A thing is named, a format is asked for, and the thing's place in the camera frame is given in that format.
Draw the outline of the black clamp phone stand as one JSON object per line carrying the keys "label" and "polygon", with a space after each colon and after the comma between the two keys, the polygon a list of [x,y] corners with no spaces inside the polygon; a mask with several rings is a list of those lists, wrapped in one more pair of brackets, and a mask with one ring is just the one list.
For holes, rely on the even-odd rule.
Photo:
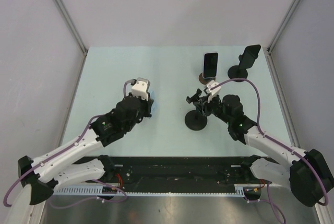
{"label": "black clamp phone stand", "polygon": [[200,131],[207,125],[207,116],[205,113],[205,98],[201,97],[202,91],[197,89],[195,94],[191,97],[186,97],[186,102],[192,104],[195,109],[189,111],[185,115],[186,126],[193,131]]}

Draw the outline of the white cased phone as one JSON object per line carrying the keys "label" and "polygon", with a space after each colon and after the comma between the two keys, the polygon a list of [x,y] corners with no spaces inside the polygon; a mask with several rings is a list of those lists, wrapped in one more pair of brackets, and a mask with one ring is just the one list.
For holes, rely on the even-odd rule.
{"label": "white cased phone", "polygon": [[218,68],[218,53],[211,52],[204,54],[204,65],[202,76],[204,79],[215,78]]}

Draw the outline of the light blue cased phone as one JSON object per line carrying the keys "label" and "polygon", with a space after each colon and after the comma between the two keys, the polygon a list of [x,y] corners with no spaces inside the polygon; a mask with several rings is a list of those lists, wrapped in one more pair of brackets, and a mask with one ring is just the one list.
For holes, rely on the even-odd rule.
{"label": "light blue cased phone", "polygon": [[153,103],[152,103],[152,106],[151,106],[151,115],[152,115],[152,117],[154,117],[156,112],[157,112],[158,104],[157,104],[157,99],[156,99],[155,92],[153,90],[150,91],[150,96],[151,96],[151,99],[153,100]]}

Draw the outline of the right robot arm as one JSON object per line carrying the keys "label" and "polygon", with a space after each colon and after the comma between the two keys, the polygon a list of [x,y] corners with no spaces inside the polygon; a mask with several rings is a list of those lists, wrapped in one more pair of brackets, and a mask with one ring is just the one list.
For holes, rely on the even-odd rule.
{"label": "right robot arm", "polygon": [[307,207],[328,204],[328,192],[333,189],[333,175],[321,152],[288,146],[260,131],[259,124],[244,114],[239,96],[210,98],[206,95],[199,98],[194,106],[202,116],[214,115],[226,123],[233,140],[256,148],[273,159],[273,162],[269,162],[257,158],[243,167],[241,178],[245,182],[253,183],[261,178],[287,187]]}

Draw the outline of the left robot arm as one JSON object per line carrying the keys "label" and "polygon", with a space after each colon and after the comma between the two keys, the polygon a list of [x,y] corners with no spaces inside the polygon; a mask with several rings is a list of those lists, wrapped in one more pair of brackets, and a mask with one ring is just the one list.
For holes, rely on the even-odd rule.
{"label": "left robot arm", "polygon": [[30,205],[37,205],[52,196],[62,180],[70,180],[65,168],[86,154],[104,148],[123,138],[143,118],[151,117],[154,100],[149,92],[130,92],[104,115],[90,119],[83,133],[65,145],[37,157],[23,156],[18,160],[20,181],[23,187],[31,186]]}

